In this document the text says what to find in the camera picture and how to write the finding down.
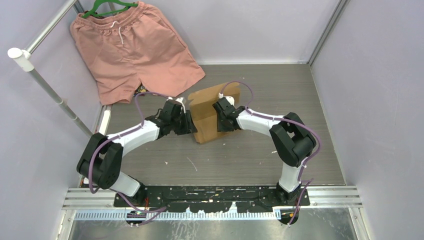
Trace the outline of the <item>brown cardboard box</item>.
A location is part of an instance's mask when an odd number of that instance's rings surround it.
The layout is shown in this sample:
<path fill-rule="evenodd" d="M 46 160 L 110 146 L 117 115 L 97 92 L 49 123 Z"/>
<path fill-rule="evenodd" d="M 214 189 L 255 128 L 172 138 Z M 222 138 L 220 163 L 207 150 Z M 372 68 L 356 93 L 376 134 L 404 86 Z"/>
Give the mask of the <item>brown cardboard box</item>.
<path fill-rule="evenodd" d="M 229 132 L 218 131 L 217 112 L 213 104 L 218 101 L 221 91 L 225 96 L 231 96 L 238 102 L 241 96 L 239 85 L 239 83 L 234 82 L 229 85 L 222 83 L 189 94 L 189 110 L 197 129 L 197 132 L 194 133 L 197 143 L 205 144 L 230 134 Z"/>

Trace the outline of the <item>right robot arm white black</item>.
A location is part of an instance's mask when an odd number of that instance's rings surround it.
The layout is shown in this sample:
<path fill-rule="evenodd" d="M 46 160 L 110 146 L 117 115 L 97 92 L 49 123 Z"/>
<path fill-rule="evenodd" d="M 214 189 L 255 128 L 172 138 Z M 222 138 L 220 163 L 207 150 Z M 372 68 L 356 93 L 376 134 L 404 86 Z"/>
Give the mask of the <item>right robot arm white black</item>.
<path fill-rule="evenodd" d="M 217 114 L 219 132 L 249 130 L 271 137 L 282 160 L 276 196 L 281 204 L 291 205 L 301 188 L 301 175 L 306 161 L 317 145 L 311 129 L 294 112 L 270 115 L 245 106 L 235 107 L 233 98 L 229 96 L 219 98 L 212 106 Z"/>

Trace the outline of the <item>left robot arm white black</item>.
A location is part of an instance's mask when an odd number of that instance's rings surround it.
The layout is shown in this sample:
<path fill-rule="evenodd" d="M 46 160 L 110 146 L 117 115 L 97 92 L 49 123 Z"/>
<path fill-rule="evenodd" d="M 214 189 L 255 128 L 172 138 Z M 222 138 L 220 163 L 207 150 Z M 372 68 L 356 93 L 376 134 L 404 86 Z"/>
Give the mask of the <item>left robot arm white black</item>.
<path fill-rule="evenodd" d="M 90 184 L 124 194 L 133 206 L 141 206 L 146 200 L 144 185 L 121 171 L 122 159 L 132 150 L 170 132 L 176 135 L 197 132 L 184 101 L 182 97 L 169 98 L 157 114 L 134 127 L 109 136 L 93 134 L 76 166 L 77 172 Z"/>

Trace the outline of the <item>small colourful object under shorts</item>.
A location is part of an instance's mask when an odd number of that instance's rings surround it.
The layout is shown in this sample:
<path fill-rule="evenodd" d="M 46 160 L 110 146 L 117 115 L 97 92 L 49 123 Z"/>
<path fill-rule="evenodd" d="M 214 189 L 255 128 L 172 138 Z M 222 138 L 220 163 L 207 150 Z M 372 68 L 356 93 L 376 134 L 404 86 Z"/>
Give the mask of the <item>small colourful object under shorts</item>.
<path fill-rule="evenodd" d="M 145 93 L 145 92 L 147 92 L 148 90 L 143 86 L 143 85 L 140 85 L 136 90 L 135 90 L 135 92 L 134 92 L 134 94 L 135 95 L 137 95 L 137 94 L 140 94 L 140 93 Z"/>

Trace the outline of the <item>pink shorts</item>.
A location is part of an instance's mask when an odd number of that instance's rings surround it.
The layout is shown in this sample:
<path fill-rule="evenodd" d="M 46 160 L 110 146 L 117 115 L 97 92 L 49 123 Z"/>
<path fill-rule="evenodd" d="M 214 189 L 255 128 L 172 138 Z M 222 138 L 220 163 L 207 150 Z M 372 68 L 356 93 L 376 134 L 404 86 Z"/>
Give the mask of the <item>pink shorts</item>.
<path fill-rule="evenodd" d="M 141 1 L 105 18 L 78 14 L 70 33 L 102 105 L 130 103 L 139 87 L 176 97 L 205 77 L 170 21 Z"/>

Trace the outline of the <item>green clothes hanger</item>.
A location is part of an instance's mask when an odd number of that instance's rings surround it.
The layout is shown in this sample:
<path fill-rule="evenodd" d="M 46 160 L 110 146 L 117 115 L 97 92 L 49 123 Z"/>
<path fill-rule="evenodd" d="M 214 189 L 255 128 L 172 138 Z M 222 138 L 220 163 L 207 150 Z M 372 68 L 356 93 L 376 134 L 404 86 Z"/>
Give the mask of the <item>green clothes hanger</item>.
<path fill-rule="evenodd" d="M 90 10 L 81 15 L 88 17 L 107 17 L 125 12 L 138 6 L 136 1 L 128 2 L 123 0 L 95 0 Z"/>

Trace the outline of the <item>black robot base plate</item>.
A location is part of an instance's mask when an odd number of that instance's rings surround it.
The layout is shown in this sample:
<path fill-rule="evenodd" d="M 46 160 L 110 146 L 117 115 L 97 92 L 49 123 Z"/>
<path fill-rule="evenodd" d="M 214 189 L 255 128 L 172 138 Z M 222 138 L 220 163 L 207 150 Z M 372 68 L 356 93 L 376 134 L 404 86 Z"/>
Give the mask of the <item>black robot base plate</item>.
<path fill-rule="evenodd" d="M 301 207 L 311 204 L 301 185 L 293 193 L 276 186 L 143 186 L 134 197 L 115 195 L 114 207 L 164 208 L 166 213 L 238 214 L 274 213 L 283 224 L 294 224 Z"/>

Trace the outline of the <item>slotted aluminium rail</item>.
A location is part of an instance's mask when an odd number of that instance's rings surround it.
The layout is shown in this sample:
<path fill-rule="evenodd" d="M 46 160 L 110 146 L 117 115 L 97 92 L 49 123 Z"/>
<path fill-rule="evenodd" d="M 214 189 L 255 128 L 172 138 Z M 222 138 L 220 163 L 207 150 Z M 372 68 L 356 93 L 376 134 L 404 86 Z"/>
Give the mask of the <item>slotted aluminium rail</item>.
<path fill-rule="evenodd" d="M 74 219 L 80 221 L 142 221 L 150 219 L 153 213 L 140 213 L 135 210 L 81 210 L 77 211 Z M 235 210 L 227 212 L 197 213 L 186 212 L 162 212 L 155 218 L 158 221 L 223 221 L 223 220 L 280 220 L 279 212 L 246 212 L 238 213 Z"/>

